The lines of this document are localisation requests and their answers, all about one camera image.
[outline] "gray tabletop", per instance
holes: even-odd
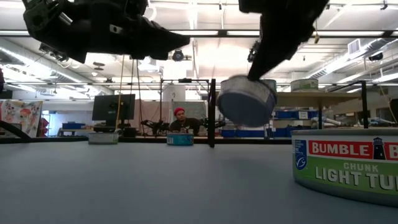
[[[293,182],[292,147],[0,145],[0,223],[395,223]]]

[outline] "air duct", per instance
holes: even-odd
[[[40,56],[26,50],[4,38],[0,38],[0,50],[3,52],[12,52],[13,54],[20,55],[24,58],[28,58],[29,60],[35,61],[35,63],[38,63],[40,67],[47,68],[48,70],[56,70],[59,75],[64,76],[65,78],[68,78],[69,80],[73,80],[74,82],[84,82],[84,83],[89,83],[92,82],[92,80],[89,80],[87,78],[82,77],[81,75],[67,69],[67,68],[62,68],[61,66],[57,65],[57,63],[52,62],[46,58],[39,58]],[[94,86],[93,88],[96,88],[98,91],[103,91],[107,95],[112,95],[113,91],[109,90],[108,88],[105,88],[103,86]]]
[[[369,39],[356,39],[348,44],[349,50],[308,72],[305,78],[320,78],[328,75],[357,61],[359,58],[371,56],[376,52],[382,52],[389,44],[395,41],[396,39],[394,38],[379,38],[371,41]]]

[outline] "ceiling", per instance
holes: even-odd
[[[151,1],[150,7],[146,11],[147,17],[154,17],[154,21],[167,29],[258,29],[259,14],[244,14],[239,11],[238,1],[224,0],[222,10],[219,9],[219,1],[214,0],[158,0]],[[314,24],[320,30],[395,30],[398,29],[398,0],[388,0],[389,7],[380,10],[383,1],[357,0],[357,1],[330,1],[330,8],[325,10],[317,23]],[[22,13],[23,5],[20,0],[0,0],[0,30],[26,30]],[[53,70],[63,67],[64,73],[70,74],[81,82],[104,82],[107,78],[112,78],[115,82],[120,82],[123,75],[124,82],[137,81],[137,63],[129,59],[128,56],[121,55],[91,55],[85,64],[69,60],[60,63],[49,57],[42,55],[39,50],[40,42],[30,37],[0,37],[1,43],[14,44],[19,47],[19,53],[23,56],[44,63],[45,66]],[[251,64],[248,63],[249,49],[252,47],[256,38],[195,38],[197,50],[195,51],[195,64],[198,74],[196,76],[193,69],[193,61],[180,62],[161,62],[150,60],[150,69],[139,69],[142,83],[159,82],[160,74],[167,72],[173,73],[175,69],[183,67],[186,76],[190,78],[209,79],[216,78],[218,82],[227,79],[231,75],[246,74]],[[310,39],[307,44],[303,44],[293,58],[282,62],[277,68],[266,74],[265,78],[276,79],[278,83],[289,83],[292,80],[309,76],[320,68],[341,57],[347,52],[347,44],[354,39],[320,39],[315,44]],[[384,59],[377,62],[370,62],[368,59],[358,58],[347,66],[336,69],[328,75],[320,78],[320,83],[337,83],[340,80],[355,75],[364,70],[376,68],[383,63],[393,61],[398,56],[397,42],[388,45],[383,49]],[[192,44],[182,48],[185,55],[192,56]],[[102,71],[94,70],[96,66],[93,62],[104,63]],[[386,71],[393,71],[397,63],[389,64]],[[118,86],[102,86],[107,90],[116,90]]]

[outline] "black pole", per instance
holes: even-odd
[[[159,121],[161,121],[162,120],[162,90],[163,90],[163,88],[162,88],[162,83],[163,83],[163,79],[160,79],[160,101],[159,101],[159,103],[160,103],[160,115],[159,115]]]
[[[369,120],[368,120],[368,98],[367,98],[367,92],[366,92],[366,81],[362,80],[361,81],[361,89],[362,89],[362,113],[363,113],[363,128],[368,129],[369,128]]]
[[[207,140],[210,147],[215,146],[215,124],[216,124],[216,80],[211,79],[210,92],[208,99],[209,123],[207,129]]]
[[[318,129],[319,130],[322,129],[322,110],[323,110],[322,101],[319,101],[318,102]]]

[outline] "black monitor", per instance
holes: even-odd
[[[134,119],[135,94],[121,95],[119,120]],[[107,126],[116,125],[119,95],[96,96],[94,98],[93,121],[106,121]]]

